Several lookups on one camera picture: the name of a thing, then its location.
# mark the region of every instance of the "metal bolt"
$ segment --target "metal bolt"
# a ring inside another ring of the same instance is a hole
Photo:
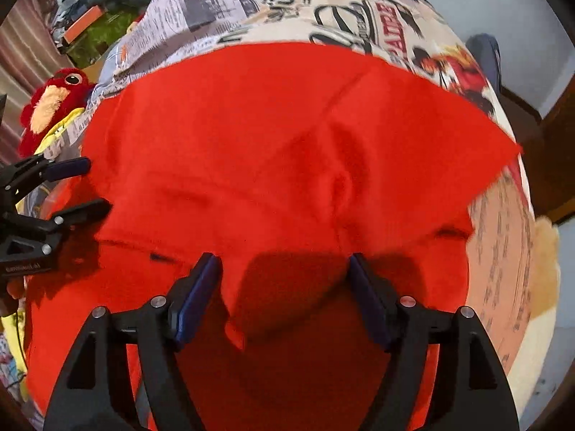
[[[417,305],[417,302],[413,296],[402,296],[399,302],[406,308],[413,308],[415,305]]]
[[[92,310],[92,316],[96,319],[101,318],[106,313],[106,308],[103,306],[99,306]]]
[[[473,310],[473,308],[464,306],[461,308],[461,315],[464,318],[471,319],[473,316],[475,316],[475,311]]]
[[[166,304],[166,297],[165,296],[154,296],[152,298],[152,301],[150,301],[150,304],[154,307],[154,308],[161,308],[162,306],[164,306]]]

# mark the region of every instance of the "stuffed animal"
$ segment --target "stuffed animal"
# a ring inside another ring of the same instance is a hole
[[[59,70],[39,88],[20,115],[24,134],[18,147],[20,156],[32,155],[57,122],[75,108],[85,107],[94,84],[77,68]]]

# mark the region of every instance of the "folded red cloth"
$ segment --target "folded red cloth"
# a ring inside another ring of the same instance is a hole
[[[347,258],[363,252],[430,307],[463,305],[466,207],[519,148],[466,100],[383,60],[273,43],[133,83],[102,102],[83,152],[91,173],[61,205],[101,196],[114,207],[97,233],[71,239],[58,273],[30,280],[40,409],[93,307],[139,307],[211,251],[221,297],[178,356],[206,429],[352,431],[387,355],[343,281]],[[413,426],[436,359],[430,349]]]

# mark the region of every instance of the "toy eye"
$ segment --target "toy eye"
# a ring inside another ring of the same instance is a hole
[[[77,85],[82,82],[82,77],[79,74],[69,74],[65,77],[64,82],[69,85]]]

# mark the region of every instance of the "striped curtain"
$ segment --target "striped curtain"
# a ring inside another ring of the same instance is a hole
[[[8,95],[0,128],[4,164],[18,160],[22,108],[56,71],[72,66],[58,53],[48,32],[57,6],[57,0],[18,0],[0,26],[0,95]]]

